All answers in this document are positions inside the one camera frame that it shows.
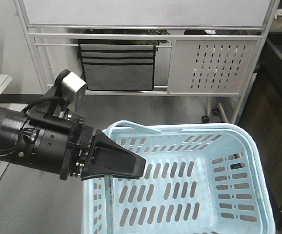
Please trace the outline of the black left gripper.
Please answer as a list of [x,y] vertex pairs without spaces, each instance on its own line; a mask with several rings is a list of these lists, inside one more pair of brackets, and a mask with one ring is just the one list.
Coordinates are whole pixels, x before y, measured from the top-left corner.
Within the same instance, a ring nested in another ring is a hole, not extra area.
[[58,174],[60,179],[81,176],[82,181],[112,176],[143,176],[146,160],[121,147],[101,130],[58,117],[28,120],[21,130],[16,164]]

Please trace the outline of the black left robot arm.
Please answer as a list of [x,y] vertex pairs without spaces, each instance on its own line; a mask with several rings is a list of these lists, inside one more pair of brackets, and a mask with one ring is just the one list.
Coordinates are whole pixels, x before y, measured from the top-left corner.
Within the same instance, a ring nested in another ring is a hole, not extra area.
[[0,161],[82,180],[143,176],[145,159],[119,146],[84,118],[41,103],[20,112],[0,107]]

